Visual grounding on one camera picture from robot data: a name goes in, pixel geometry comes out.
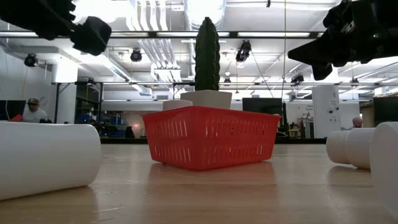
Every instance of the red plastic basket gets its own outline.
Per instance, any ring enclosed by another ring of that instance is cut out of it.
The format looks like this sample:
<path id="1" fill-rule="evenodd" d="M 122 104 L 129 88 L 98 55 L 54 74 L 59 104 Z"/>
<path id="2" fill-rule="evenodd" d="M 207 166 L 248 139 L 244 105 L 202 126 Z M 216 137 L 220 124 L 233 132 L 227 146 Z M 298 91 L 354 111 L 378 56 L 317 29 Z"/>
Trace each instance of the red plastic basket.
<path id="1" fill-rule="evenodd" d="M 270 159 L 280 116 L 189 106 L 143 119 L 153 160 L 208 170 Z"/>

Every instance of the man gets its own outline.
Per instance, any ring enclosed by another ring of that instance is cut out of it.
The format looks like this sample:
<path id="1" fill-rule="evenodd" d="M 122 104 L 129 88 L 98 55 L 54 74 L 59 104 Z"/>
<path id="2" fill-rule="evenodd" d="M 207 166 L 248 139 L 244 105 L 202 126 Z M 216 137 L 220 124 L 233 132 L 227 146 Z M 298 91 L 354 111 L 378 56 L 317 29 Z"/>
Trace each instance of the man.
<path id="1" fill-rule="evenodd" d="M 354 128 L 362 128 L 362 119 L 361 118 L 353 118 L 353 126 L 348 129 L 348 131 L 351 131 Z"/>
<path id="2" fill-rule="evenodd" d="M 28 110 L 24 111 L 23 122 L 39 123 L 41 119 L 47 119 L 47 113 L 39 108 L 39 100 L 31 98 L 27 102 Z"/>

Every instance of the wooden table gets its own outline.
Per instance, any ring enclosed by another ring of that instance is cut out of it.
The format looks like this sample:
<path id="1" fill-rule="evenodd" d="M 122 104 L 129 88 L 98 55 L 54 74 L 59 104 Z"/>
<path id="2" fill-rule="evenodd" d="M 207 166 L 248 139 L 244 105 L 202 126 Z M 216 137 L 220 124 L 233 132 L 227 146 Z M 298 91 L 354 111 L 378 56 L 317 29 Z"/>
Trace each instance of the wooden table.
<path id="1" fill-rule="evenodd" d="M 0 223 L 396 223 L 370 173 L 338 166 L 324 145 L 277 145 L 269 162 L 191 172 L 146 145 L 103 145 L 90 187 L 0 202 Z"/>

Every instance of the column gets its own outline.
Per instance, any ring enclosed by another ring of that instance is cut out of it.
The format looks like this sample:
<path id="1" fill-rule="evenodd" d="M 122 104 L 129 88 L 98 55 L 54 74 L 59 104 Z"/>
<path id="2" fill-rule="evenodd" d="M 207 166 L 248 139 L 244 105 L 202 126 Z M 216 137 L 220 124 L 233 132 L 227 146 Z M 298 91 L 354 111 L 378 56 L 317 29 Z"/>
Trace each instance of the column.
<path id="1" fill-rule="evenodd" d="M 333 72 L 322 83 L 338 83 L 338 72 Z M 341 131 L 340 98 L 338 86 L 315 86 L 312 89 L 315 138 L 328 137 L 332 131 Z"/>
<path id="2" fill-rule="evenodd" d="M 58 64 L 53 65 L 53 82 L 66 83 L 77 81 L 78 65 L 68 59 L 62 59 Z M 69 122 L 75 123 L 75 108 L 76 108 L 76 85 L 61 85 L 58 99 L 58 117 L 57 123 L 63 124 Z M 55 105 L 55 90 L 53 94 L 53 105 Z"/>

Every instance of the artificial cactus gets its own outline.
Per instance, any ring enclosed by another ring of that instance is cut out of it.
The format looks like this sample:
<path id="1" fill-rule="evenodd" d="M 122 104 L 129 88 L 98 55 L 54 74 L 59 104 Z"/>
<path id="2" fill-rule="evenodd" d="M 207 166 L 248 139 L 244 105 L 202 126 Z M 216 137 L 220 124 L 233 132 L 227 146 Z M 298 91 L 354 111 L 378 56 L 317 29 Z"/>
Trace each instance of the artificial cactus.
<path id="1" fill-rule="evenodd" d="M 195 46 L 195 91 L 219 90 L 220 43 L 216 26 L 206 17 L 199 28 Z"/>

